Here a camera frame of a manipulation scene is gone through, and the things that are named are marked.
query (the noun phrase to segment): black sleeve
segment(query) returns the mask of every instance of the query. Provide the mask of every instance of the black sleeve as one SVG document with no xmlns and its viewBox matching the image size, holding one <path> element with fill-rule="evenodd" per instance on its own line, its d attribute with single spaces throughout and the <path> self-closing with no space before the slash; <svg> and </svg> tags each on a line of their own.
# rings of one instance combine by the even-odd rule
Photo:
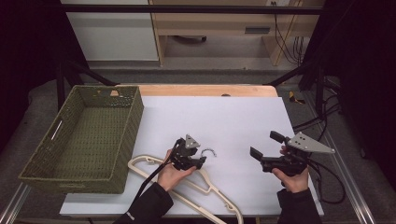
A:
<svg viewBox="0 0 396 224">
<path fill-rule="evenodd" d="M 310 189 L 298 193 L 282 189 L 277 198 L 282 208 L 278 224 L 322 223 Z"/>
<path fill-rule="evenodd" d="M 154 224 L 173 206 L 168 192 L 153 183 L 114 224 Z"/>
</svg>

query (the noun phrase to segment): wicker basket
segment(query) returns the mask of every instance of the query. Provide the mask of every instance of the wicker basket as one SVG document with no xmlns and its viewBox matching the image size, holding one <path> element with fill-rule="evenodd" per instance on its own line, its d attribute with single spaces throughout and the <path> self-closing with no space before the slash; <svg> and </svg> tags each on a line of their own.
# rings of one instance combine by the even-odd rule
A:
<svg viewBox="0 0 396 224">
<path fill-rule="evenodd" d="M 19 179 L 60 193 L 123 193 L 143 115 L 136 86 L 75 86 Z"/>
</svg>

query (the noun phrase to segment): beige plastic hanger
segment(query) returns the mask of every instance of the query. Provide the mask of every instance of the beige plastic hanger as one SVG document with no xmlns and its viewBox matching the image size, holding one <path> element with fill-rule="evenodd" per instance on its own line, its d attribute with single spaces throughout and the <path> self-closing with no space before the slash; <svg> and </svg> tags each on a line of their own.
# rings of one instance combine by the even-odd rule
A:
<svg viewBox="0 0 396 224">
<path fill-rule="evenodd" d="M 147 156 L 147 155 L 141 155 L 141 156 L 137 156 L 137 157 L 134 157 L 133 159 L 131 159 L 128 162 L 128 167 L 131 170 L 135 171 L 136 173 L 138 173 L 139 175 L 142 175 L 145 178 L 149 177 L 149 175 L 146 174 L 144 171 L 140 170 L 139 168 L 137 168 L 136 166 L 134 166 L 136 163 L 138 163 L 140 161 L 146 161 L 146 162 L 151 163 L 151 164 L 163 163 L 163 160 L 160 160 L 160 159 L 155 158 L 155 157 Z M 197 186 L 196 184 L 194 184 L 193 182 L 191 182 L 188 179 L 184 179 L 183 182 L 188 184 L 188 185 L 190 185 L 190 186 L 192 186 L 195 189 L 198 189 L 199 191 L 201 191 L 202 193 L 204 193 L 206 195 L 209 194 L 210 191 L 213 190 L 225 202 L 226 208 L 229 211 L 236 213 L 236 217 L 238 219 L 238 224 L 243 224 L 244 223 L 244 219 L 242 218 L 242 214 L 239 211 L 238 207 L 236 207 L 234 203 L 232 203 L 224 194 L 222 194 L 219 191 L 219 189 L 217 189 L 212 184 L 212 182 L 210 182 L 209 175 L 207 174 L 207 172 L 204 169 L 196 170 L 195 172 L 198 172 L 202 176 L 202 178 L 204 179 L 206 184 L 209 186 L 209 189 L 203 189 L 203 188 Z M 156 180 L 157 180 L 157 177 L 154 177 L 151 181 L 156 181 Z M 188 200 L 187 198 L 181 196 L 180 194 L 178 194 L 174 190 L 169 191 L 169 193 L 171 193 L 175 197 L 179 198 L 183 203 L 185 203 L 186 205 L 190 206 L 195 211 L 201 213 L 204 217 L 210 219 L 214 223 L 226 224 L 224 221 L 222 221 L 218 217 L 214 216 L 213 214 L 211 214 L 209 211 L 207 211 L 206 209 L 204 209 L 200 205 L 197 205 L 197 204 L 191 202 L 190 200 Z"/>
</svg>

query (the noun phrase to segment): hand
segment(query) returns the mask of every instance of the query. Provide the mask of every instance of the hand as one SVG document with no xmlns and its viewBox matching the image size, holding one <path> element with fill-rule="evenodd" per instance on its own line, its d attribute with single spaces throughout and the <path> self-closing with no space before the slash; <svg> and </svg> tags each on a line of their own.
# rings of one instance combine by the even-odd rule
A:
<svg viewBox="0 0 396 224">
<path fill-rule="evenodd" d="M 166 152 L 166 157 L 165 160 L 170 156 L 172 152 L 172 149 L 169 149 Z M 183 171 L 183 170 L 177 170 L 172 163 L 169 163 L 163 167 L 163 169 L 160 171 L 158 174 L 158 180 L 157 183 L 163 187 L 165 191 L 169 191 L 171 189 L 174 189 L 180 181 L 188 176 L 191 175 L 192 172 L 194 172 L 197 168 L 195 166 L 192 166 L 190 169 Z"/>
<path fill-rule="evenodd" d="M 282 146 L 280 153 L 285 154 L 287 152 L 286 147 Z M 285 175 L 281 170 L 274 168 L 272 173 L 283 182 L 287 191 L 297 193 L 308 189 L 308 167 L 306 167 L 299 175 L 288 176 Z"/>
</svg>

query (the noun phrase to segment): white table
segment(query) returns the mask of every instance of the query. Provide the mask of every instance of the white table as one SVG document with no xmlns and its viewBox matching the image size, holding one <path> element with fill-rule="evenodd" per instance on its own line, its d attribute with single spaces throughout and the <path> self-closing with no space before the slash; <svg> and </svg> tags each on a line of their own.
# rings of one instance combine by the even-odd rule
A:
<svg viewBox="0 0 396 224">
<path fill-rule="evenodd" d="M 203 169 L 212 183 L 238 206 L 244 217 L 280 214 L 276 193 L 282 189 L 280 181 L 264 173 L 258 161 L 250 157 L 249 148 L 255 147 L 266 157 L 279 157 L 280 144 L 269 137 L 271 131 L 293 137 L 289 116 L 279 97 L 211 97 L 211 96 L 143 96 L 145 109 L 139 127 L 133 157 L 147 154 L 163 158 L 179 137 L 190 134 L 201 150 L 213 148 Z M 156 166 L 139 164 L 151 173 Z M 204 186 L 198 175 L 189 180 Z M 60 211 L 72 217 L 118 216 L 130 206 L 144 178 L 130 171 L 126 190 L 120 195 L 68 194 Z M 320 215 L 323 210 L 309 180 Z M 233 217 L 215 194 L 205 196 L 180 184 L 177 192 L 221 217 Z M 196 217 L 197 212 L 174 200 L 169 217 Z"/>
</svg>

